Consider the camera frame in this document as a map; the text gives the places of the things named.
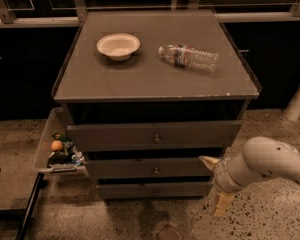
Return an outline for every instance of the concrete floor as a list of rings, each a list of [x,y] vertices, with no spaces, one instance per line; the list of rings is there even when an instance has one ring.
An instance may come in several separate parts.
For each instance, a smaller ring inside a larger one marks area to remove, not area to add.
[[[36,178],[35,151],[46,120],[0,122],[0,209],[26,205]],[[300,119],[280,110],[246,111],[227,156],[251,137],[287,142],[300,152]],[[46,178],[26,239],[300,239],[300,186],[284,179],[253,184],[216,219],[215,188],[202,199],[103,202],[89,179]],[[0,223],[0,239],[16,226]]]

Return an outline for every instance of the small object in drawer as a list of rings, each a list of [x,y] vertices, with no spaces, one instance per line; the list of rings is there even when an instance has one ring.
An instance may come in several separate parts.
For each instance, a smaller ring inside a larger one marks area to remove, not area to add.
[[[51,150],[52,151],[61,151],[63,150],[63,143],[61,140],[54,140],[51,143]]]
[[[62,135],[60,133],[54,133],[52,137],[54,138],[54,141],[51,144],[53,152],[48,158],[47,167],[58,164],[83,164],[84,157],[74,146],[69,134]]]

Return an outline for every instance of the dark wall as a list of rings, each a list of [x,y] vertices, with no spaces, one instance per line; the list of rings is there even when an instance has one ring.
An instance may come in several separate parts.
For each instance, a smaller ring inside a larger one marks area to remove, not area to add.
[[[46,118],[77,28],[0,29],[0,119]]]
[[[226,24],[262,85],[250,108],[284,108],[300,86],[300,22]]]

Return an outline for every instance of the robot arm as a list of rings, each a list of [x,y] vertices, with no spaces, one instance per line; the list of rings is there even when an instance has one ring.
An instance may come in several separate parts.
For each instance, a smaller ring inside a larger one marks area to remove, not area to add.
[[[225,206],[230,205],[233,193],[251,183],[282,177],[300,185],[299,152],[286,143],[269,138],[248,140],[235,157],[219,160],[200,156],[199,159],[214,172],[214,181],[222,191],[219,194],[219,206],[223,207],[223,211],[219,214],[224,213]]]

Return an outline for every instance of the cabinet drawer front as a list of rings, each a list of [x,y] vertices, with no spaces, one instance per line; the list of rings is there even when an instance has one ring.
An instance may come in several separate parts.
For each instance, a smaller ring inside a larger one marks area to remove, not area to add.
[[[199,197],[208,195],[212,182],[123,184],[97,186],[102,199],[160,198],[160,197]]]
[[[85,166],[92,180],[212,176],[198,158],[96,160],[85,162]]]
[[[240,121],[70,125],[81,151],[228,147]]]

